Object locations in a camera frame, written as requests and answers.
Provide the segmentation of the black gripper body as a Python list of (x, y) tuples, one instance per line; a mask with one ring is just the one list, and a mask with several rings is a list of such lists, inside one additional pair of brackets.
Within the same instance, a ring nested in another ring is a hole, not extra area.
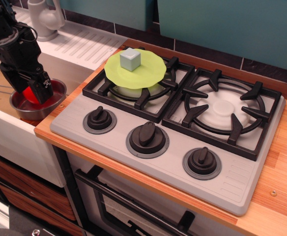
[(41, 49), (36, 31), (25, 23), (13, 24), (11, 29), (10, 35), (0, 39), (0, 66), (16, 70), (28, 82), (47, 73), (38, 62)]

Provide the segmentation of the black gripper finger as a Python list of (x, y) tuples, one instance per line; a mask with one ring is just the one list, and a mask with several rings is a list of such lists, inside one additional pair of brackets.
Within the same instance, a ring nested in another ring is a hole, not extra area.
[(28, 81), (23, 79), (16, 70), (5, 66), (0, 66), (0, 71), (4, 75), (5, 79), (18, 93), (22, 93), (29, 87)]
[(54, 94), (51, 79), (47, 73), (42, 73), (30, 79), (29, 87), (38, 99), (39, 104), (44, 104)]

